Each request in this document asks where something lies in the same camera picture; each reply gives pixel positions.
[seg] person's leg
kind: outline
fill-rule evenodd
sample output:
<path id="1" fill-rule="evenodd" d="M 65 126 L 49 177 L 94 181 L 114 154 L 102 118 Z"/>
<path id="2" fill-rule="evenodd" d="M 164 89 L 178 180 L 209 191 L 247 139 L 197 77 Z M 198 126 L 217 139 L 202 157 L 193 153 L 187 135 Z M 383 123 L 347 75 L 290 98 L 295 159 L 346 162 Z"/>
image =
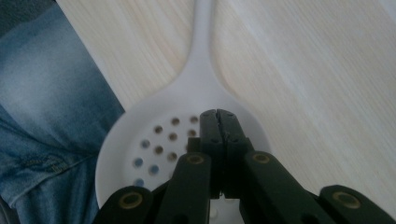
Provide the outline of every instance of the person's leg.
<path id="1" fill-rule="evenodd" d="M 56 6 L 0 39 L 0 194 L 21 222 L 89 222 L 94 168 L 123 113 Z"/>

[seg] spoon head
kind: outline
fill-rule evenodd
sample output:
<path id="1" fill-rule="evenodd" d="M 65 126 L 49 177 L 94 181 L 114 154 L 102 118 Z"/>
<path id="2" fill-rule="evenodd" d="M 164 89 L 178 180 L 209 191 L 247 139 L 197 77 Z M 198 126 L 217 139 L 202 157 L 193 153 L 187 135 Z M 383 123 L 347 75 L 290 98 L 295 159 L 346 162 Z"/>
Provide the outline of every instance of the spoon head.
<path id="1" fill-rule="evenodd" d="M 126 112 L 107 136 L 96 166 L 99 206 L 123 187 L 154 190 L 169 180 L 177 159 L 187 152 L 188 138 L 199 137 L 200 114 L 217 108 L 238 117 L 256 150 L 269 151 L 256 117 L 227 92 L 185 98 L 180 92 L 165 90 Z M 238 204 L 237 200 L 212 201 L 210 223 L 243 223 Z"/>

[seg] white slotted spoon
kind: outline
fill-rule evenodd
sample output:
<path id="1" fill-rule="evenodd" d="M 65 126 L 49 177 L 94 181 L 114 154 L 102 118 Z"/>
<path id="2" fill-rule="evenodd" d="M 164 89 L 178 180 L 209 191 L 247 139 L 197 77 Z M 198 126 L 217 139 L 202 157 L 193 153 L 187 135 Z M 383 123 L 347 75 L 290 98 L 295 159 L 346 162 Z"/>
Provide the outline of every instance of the white slotted spoon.
<path id="1" fill-rule="evenodd" d="M 234 113 L 255 149 L 269 151 L 259 121 L 216 78 L 210 55 L 213 2 L 195 1 L 191 52 L 178 78 L 133 106 L 106 137 L 95 174 L 99 206 L 118 189 L 154 190 L 166 182 L 186 153 L 188 137 L 198 136 L 199 115 L 208 109 Z M 210 223 L 243 223 L 238 200 L 220 198 L 210 208 Z"/>

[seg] light wood surface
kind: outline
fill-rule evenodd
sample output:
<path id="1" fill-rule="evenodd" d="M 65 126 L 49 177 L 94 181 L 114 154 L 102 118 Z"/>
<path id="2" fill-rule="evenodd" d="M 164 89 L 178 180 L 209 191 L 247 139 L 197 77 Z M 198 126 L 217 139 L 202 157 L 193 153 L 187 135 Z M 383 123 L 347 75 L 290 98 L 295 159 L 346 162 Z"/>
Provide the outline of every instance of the light wood surface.
<path id="1" fill-rule="evenodd" d="M 58 0 L 128 109 L 189 52 L 192 0 Z M 219 0 L 213 55 L 312 192 L 340 184 L 396 218 L 396 2 Z"/>

